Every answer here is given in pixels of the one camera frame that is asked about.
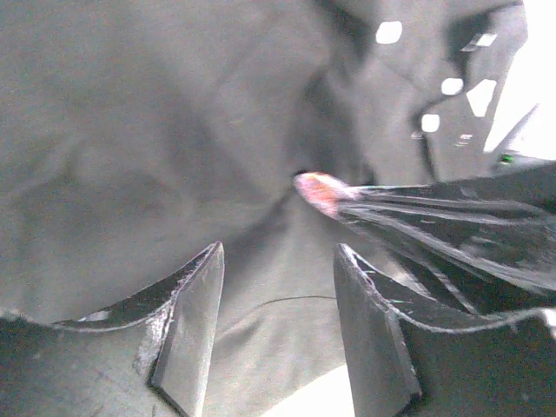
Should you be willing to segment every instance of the gray fabric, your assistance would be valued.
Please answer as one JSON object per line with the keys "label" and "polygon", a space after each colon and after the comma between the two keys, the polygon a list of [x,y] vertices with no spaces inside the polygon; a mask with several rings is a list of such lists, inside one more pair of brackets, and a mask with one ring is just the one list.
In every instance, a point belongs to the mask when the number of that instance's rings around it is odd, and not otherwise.
{"label": "gray fabric", "polygon": [[[473,12],[344,3],[4,2],[0,305],[79,318],[221,240],[204,415],[261,414],[339,366],[333,246],[373,248],[292,175],[430,182],[411,133],[450,68],[434,36]],[[389,50],[382,19],[407,25]]]}

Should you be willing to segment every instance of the pink object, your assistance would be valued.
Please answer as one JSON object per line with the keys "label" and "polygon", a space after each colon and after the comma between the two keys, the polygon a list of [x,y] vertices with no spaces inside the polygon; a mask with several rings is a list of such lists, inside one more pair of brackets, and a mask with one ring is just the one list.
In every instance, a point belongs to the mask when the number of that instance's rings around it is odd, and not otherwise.
{"label": "pink object", "polygon": [[294,185],[309,204],[334,219],[338,215],[339,200],[353,200],[359,196],[357,189],[320,172],[299,174],[294,179]]}

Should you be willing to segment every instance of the pointed black edge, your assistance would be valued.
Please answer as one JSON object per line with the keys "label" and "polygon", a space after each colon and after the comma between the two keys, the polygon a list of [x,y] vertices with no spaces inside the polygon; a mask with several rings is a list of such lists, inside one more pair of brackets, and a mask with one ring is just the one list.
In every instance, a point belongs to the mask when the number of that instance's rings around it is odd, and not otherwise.
{"label": "pointed black edge", "polygon": [[[206,263],[207,258],[221,245],[220,242],[208,245],[200,254],[196,255],[172,275],[146,287],[125,300],[89,314],[84,317],[85,320],[67,320],[44,324],[16,310],[2,308],[0,308],[0,319],[26,321],[40,327],[83,333],[102,333],[135,326],[157,315],[169,302],[172,302],[175,299],[175,294],[188,286],[194,273]],[[87,321],[88,317],[92,317],[93,321]]]}
{"label": "pointed black edge", "polygon": [[[223,279],[224,250],[218,242],[202,259],[190,285],[177,295],[167,337],[149,378],[149,385],[184,417],[202,412]],[[181,320],[183,326],[196,327],[197,333],[180,331]]]}
{"label": "pointed black edge", "polygon": [[420,398],[421,389],[398,318],[368,302],[368,282],[349,250],[335,251],[334,285],[355,414],[392,416]]}
{"label": "pointed black edge", "polygon": [[[366,265],[365,270],[360,268],[361,264]],[[362,341],[364,341],[367,334],[372,332],[372,329],[368,325],[360,325],[357,328],[353,328],[353,323],[350,322],[353,321],[352,317],[346,315],[346,313],[348,313],[346,309],[347,305],[355,310],[369,309],[370,306],[370,311],[372,311],[373,314],[384,314],[388,322],[391,322],[395,317],[395,320],[398,321],[397,328],[400,328],[400,321],[404,321],[429,334],[476,334],[478,332],[503,327],[516,328],[517,324],[521,321],[537,319],[544,323],[543,326],[545,330],[550,334],[550,340],[556,342],[556,308],[531,308],[512,313],[483,316],[466,314],[442,305],[437,301],[423,297],[410,288],[401,286],[387,276],[382,275],[345,244],[338,245],[335,251],[334,282],[336,284],[342,337],[344,339],[346,361],[350,374],[350,382],[352,383],[355,407],[358,403],[357,395],[360,397],[368,397],[371,394],[368,391],[363,391],[365,389],[364,387],[356,386],[359,380],[366,383],[366,387],[369,387],[367,383],[368,375],[359,375],[359,379],[357,379],[353,378],[352,374],[365,372],[365,370],[361,369],[358,365],[361,361],[369,360],[369,352],[362,349]],[[357,297],[350,294],[349,291],[342,291],[342,287],[349,288],[352,293],[358,292],[360,295],[364,295],[364,297],[359,297],[359,299],[357,299]],[[351,334],[345,332],[344,327],[353,328]],[[400,359],[400,361],[406,364],[401,366],[402,369],[404,369],[404,375],[410,376],[409,381],[416,378],[414,367],[411,364],[409,352],[407,351],[407,343],[403,340],[402,332],[399,334],[392,333],[391,335],[372,334],[371,337],[400,337],[401,339],[394,344],[402,347],[403,359]],[[411,409],[412,406],[417,405],[419,402],[420,395],[413,395],[412,400],[407,403],[404,411]],[[362,408],[363,414],[358,414],[356,409],[356,415],[376,415],[377,417],[379,415],[388,415],[368,414],[368,410],[370,409],[372,408]]]}

